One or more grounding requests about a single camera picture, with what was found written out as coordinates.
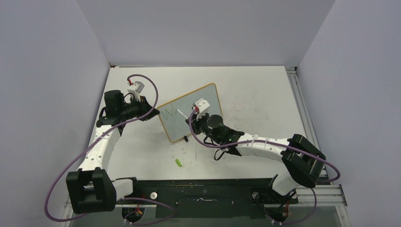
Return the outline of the white green marker pen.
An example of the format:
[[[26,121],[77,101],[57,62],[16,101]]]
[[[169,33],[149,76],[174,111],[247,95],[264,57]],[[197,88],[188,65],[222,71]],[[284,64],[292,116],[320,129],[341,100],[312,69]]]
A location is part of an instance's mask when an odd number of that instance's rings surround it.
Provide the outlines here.
[[[176,109],[176,111],[184,118],[184,119],[188,119],[188,116],[186,114],[184,114],[181,110]]]

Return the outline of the yellow framed whiteboard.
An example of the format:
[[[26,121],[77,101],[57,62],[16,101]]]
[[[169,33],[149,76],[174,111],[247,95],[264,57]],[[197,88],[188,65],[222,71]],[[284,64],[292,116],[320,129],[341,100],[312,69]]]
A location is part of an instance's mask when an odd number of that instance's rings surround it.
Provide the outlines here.
[[[166,132],[168,140],[176,143],[191,134],[185,119],[176,111],[181,110],[188,117],[192,112],[195,101],[203,98],[210,104],[208,113],[210,115],[222,115],[217,86],[214,83],[204,85],[192,92],[180,96],[172,101],[160,105],[157,110],[160,111],[160,121]]]

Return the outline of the green marker cap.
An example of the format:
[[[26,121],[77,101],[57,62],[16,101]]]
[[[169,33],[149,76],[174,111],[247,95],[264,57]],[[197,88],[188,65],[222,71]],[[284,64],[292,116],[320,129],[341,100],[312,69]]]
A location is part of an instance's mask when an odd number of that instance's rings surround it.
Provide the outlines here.
[[[179,159],[176,159],[175,162],[176,162],[176,164],[177,164],[179,167],[182,167],[182,164],[181,164],[181,162],[179,161]]]

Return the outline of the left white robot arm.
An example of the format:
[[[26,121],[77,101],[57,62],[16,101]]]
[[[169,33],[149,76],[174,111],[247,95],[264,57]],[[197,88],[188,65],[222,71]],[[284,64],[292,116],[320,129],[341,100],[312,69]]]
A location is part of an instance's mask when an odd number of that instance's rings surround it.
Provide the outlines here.
[[[130,204],[140,200],[141,190],[133,186],[132,179],[113,181],[107,173],[126,121],[137,118],[147,121],[160,114],[144,96],[133,92],[129,96],[127,103],[120,90],[105,92],[105,106],[96,122],[94,142],[77,171],[67,174],[66,184],[75,214],[112,211],[122,198]]]

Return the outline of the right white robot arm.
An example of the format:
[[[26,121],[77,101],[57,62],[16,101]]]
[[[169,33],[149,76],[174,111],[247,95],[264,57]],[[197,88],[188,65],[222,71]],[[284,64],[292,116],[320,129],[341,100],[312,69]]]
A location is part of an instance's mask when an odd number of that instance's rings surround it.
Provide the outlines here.
[[[267,190],[272,202],[282,201],[299,186],[314,188],[326,161],[325,155],[300,134],[288,139],[264,138],[231,129],[224,125],[220,115],[208,113],[202,117],[194,113],[185,122],[193,136],[204,134],[205,139],[211,140],[197,140],[201,145],[231,155],[262,157],[282,163],[286,169],[274,176]]]

